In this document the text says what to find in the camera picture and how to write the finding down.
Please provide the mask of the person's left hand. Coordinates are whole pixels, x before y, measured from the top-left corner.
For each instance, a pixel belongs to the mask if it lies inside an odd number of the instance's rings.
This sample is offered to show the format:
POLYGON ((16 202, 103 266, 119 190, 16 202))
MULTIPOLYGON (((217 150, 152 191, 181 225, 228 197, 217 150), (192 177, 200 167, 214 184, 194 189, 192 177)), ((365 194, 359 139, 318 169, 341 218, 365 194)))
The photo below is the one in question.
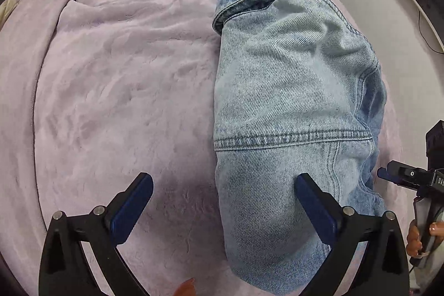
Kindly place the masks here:
POLYGON ((194 278, 190 278, 182 282, 182 284, 180 284, 175 290, 173 296, 196 296, 196 288, 194 283, 194 278))

